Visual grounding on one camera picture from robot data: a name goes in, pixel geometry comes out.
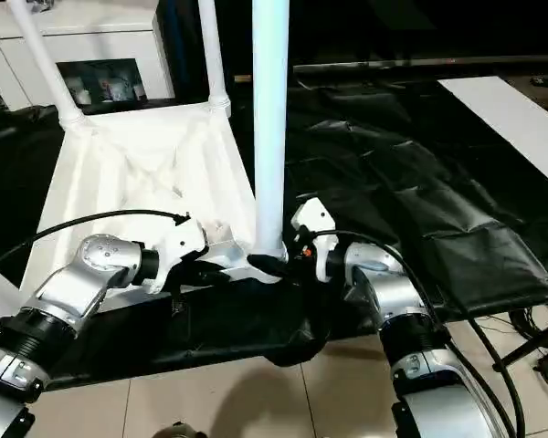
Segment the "black cable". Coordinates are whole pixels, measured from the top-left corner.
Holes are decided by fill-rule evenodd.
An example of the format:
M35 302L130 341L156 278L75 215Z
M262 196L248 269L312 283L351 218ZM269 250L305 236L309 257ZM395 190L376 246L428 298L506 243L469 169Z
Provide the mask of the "black cable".
M532 308L512 310L509 315L511 324L525 339L531 339L542 331L533 320ZM548 341L543 344L543 347L548 349Z
M402 265L410 279L412 280L412 283L416 286L418 289L418 292L422 296L422 298L425 300L425 305L430 307L428 308L431 313L434 314L434 317L437 316L436 312L434 311L434 307L430 304L430 301L428 300L427 292L418 280L418 277L410 267L408 263L404 260L404 258L394 250L394 248L390 247L389 245L386 245L382 242L379 242L377 239L372 238L370 235L366 235L363 233L357 233L355 231L346 231L346 230L324 230L324 231L318 231L315 233L312 233L313 239L320 236L320 235L349 235L351 237L359 237L360 239L363 239L371 244L374 244L380 248L382 248L386 253L388 253L390 256L392 256L395 260ZM501 376L503 377L503 380L505 382L505 385L508 388L508 391L510 393L511 397L511 403L513 404L513 410L515 411L515 421L516 421L516 429L515 431L513 428L511 430L508 429L508 433L510 434L510 437L517 437L517 438L524 438L525 437L525 420L523 417L523 408L522 408L522 402L520 401L520 395L518 394L518 391L516 390L515 384L510 376L510 373L508 372L506 366L501 361L501 357L497 350L495 350L495 347L491 344L490 340L487 338L487 335L485 335L485 332L481 329L479 324L475 321L475 319L470 317L469 312L463 305L463 303L460 302L460 300L455 297L454 294L448 294L448 297L453 301L455 306L458 308L459 312L463 316L464 319L468 321L468 323L471 325L471 328L479 339L481 340L481 343L487 350L487 352L490 354L491 358L495 362L495 364L499 367Z
M493 391L491 386L485 381L485 379L483 379L483 376L481 376L481 374L477 371L477 369L473 366L469 359L467 359L467 357L460 351L460 349L458 349L458 347L452 340L447 342L447 346L455 354L455 356L458 357L458 361L467 369L473 379L475 379L478 385L489 397L491 404L500 415L501 421L503 422L503 425L508 431L510 437L515 436L515 429L513 428L513 424L511 423L510 416L501 404L500 399L498 399L497 395L495 395L495 392Z
M21 249L27 246L30 246L33 243L35 243L37 240L42 239L43 237L46 237L47 235L52 235L53 233L56 233L57 231L61 231L65 228L69 228L71 226L75 226L79 224L85 224L86 222L97 221L98 219L104 219L106 217L124 216L129 214L146 214L151 216L170 217L172 219L181 217L178 214L161 212L158 210L117 210L113 212L90 214L89 216L79 217L77 219L73 219L72 221L64 222L63 224L51 226L50 228L47 228L46 230L43 230L40 233L36 233L35 235L27 238L27 240L25 240L23 243L10 248L8 251L0 255L0 264L4 262L9 256L17 253Z

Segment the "beige tile floor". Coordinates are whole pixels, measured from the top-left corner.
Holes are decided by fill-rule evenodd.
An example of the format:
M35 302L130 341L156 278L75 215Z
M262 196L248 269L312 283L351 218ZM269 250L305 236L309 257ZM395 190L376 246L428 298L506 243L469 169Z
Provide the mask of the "beige tile floor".
M481 318L501 354L523 342L508 324ZM459 347L511 403L466 323L451 325ZM511 367L527 432L548 438L548 388L532 371L538 355ZM31 438L149 438L177 420L210 438L395 438L395 395L376 337L332 342L313 360L281 369L262 358L45 394Z

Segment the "robotic arm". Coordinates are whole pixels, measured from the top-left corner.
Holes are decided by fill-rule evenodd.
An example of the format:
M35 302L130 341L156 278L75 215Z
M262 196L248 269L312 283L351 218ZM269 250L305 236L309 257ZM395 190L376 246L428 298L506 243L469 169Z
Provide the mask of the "robotic arm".
M206 249L199 223L183 221L164 242L172 263ZM94 315L110 288L141 285L159 274L159 252L112 235L83 240L73 260L51 275L12 318L0 320L0 437L22 437L53 367Z
M299 231L333 230L335 223L318 199L292 218ZM501 438L503 425L481 388L446 346L425 303L400 263L384 249L351 243L342 249L336 235L321 235L308 250L317 279L344 276L346 286L366 297L391 366L399 400L392 406L402 438Z

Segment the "black fabric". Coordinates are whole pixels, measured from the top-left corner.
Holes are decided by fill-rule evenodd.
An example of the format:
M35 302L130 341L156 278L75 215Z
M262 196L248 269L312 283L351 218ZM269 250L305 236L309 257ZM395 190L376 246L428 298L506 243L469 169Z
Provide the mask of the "black fabric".
M231 123L253 180L250 91ZM36 227L62 138L52 110L24 117L0 125L0 184L16 187L0 251ZM475 316L548 302L548 181L436 83L290 90L285 195L287 219L319 196L338 228L395 245L444 320L460 318L449 294ZM50 389L258 355L290 365L372 331L365 297L341 285L248 280L185 294L173 318L169 299L96 316Z

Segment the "white pole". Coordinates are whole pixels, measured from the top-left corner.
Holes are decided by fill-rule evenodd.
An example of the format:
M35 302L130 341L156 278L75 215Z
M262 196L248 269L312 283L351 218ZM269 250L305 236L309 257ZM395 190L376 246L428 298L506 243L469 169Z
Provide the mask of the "white pole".
M82 120L83 113L75 105L57 65L47 52L42 36L27 9L26 0L8 0L8 5L53 95L58 110L59 123L63 128L66 128L69 124Z
M282 258L290 0L253 0L254 150L258 254Z
M231 115L231 101L226 92L226 81L223 75L214 0L199 0L199 15L201 16L205 63L207 65L207 78L209 79L209 105L212 110L225 110L229 117Z

